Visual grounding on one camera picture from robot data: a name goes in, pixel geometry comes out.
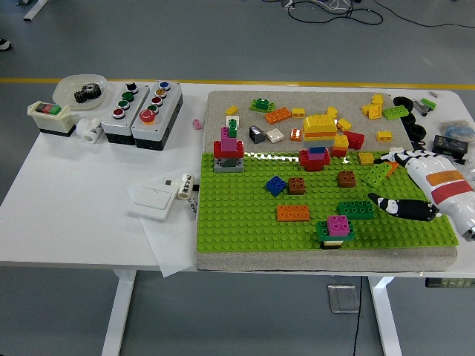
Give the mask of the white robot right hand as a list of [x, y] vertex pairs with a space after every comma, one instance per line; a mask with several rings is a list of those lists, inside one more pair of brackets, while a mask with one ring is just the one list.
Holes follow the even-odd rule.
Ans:
[[393, 217], [418, 221], [447, 215], [461, 236], [474, 238], [474, 190], [447, 158], [426, 150], [391, 151], [375, 162], [398, 163], [428, 198], [427, 202], [393, 200], [369, 193], [368, 198], [381, 210]]

